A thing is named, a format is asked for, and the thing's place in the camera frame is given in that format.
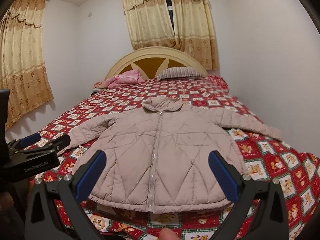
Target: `pink pillow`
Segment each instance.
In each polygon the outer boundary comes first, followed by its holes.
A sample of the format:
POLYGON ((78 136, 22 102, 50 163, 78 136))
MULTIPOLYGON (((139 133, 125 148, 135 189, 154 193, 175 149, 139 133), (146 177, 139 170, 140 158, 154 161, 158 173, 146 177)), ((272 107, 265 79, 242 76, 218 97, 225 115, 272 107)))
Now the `pink pillow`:
POLYGON ((104 82, 95 83, 93 87, 110 89, 135 85, 138 83, 143 83, 144 81, 145 80, 142 78, 140 71, 138 69, 134 69, 108 78, 104 82))

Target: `window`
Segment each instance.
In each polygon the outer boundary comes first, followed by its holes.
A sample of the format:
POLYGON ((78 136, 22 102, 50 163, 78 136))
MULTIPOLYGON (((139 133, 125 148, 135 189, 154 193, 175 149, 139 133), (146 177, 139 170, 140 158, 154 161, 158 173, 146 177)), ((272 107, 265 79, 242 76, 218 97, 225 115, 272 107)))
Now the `window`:
POLYGON ((166 0, 166 1, 167 1, 167 6, 168 6, 168 11, 169 11, 169 15, 170 15, 170 20, 171 20, 172 28, 173 28, 173 30, 174 30, 172 1, 171 1, 171 0, 166 0))

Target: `bed headboard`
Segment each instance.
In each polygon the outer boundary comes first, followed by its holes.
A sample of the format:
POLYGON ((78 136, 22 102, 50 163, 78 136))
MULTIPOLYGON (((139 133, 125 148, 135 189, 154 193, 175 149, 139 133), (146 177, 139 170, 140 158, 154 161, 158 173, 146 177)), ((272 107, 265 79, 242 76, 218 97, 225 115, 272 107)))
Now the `bed headboard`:
POLYGON ((144 79, 149 79, 171 67, 192 67, 204 77, 208 76, 198 61, 182 51, 167 47, 147 47, 137 49, 119 60, 105 79, 133 69, 138 69, 144 79))

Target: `jacket zipper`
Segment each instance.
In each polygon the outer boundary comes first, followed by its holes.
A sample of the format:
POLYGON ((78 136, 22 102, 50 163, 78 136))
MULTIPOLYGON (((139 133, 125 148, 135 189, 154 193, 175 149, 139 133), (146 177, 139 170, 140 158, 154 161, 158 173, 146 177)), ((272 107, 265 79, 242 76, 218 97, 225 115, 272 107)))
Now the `jacket zipper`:
POLYGON ((148 193, 148 211, 152 212, 154 208, 154 202, 155 202, 155 172, 156 172, 156 162, 157 162, 157 156, 158 156, 158 144, 159 144, 159 137, 160 137, 160 131, 162 126, 162 116, 163 111, 160 112, 159 121, 158 121, 158 127, 157 127, 157 133, 156 133, 156 141, 153 145, 153 151, 152 151, 152 164, 151 164, 151 170, 150 170, 150 178, 149 178, 149 193, 148 193))

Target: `blue gripper pad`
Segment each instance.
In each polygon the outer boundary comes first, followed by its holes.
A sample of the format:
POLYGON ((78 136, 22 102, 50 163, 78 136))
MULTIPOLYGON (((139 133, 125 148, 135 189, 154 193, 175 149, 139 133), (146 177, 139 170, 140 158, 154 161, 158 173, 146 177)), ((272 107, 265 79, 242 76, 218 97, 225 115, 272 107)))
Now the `blue gripper pad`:
POLYGON ((233 203, 237 203, 240 198, 239 186, 228 171, 228 166, 231 166, 232 168, 234 167, 227 164, 227 162, 217 151, 213 151, 209 154, 209 166, 219 182, 219 185, 226 198, 233 203))
POLYGON ((40 139, 41 139, 40 133, 35 133, 32 135, 29 135, 28 137, 21 139, 21 141, 19 143, 19 148, 21 148, 21 149, 27 148, 30 145, 33 145, 36 142, 40 141, 40 139))
POLYGON ((81 165, 76 171, 73 180, 73 192, 78 204, 88 199, 106 163, 105 152, 97 151, 86 164, 81 165))

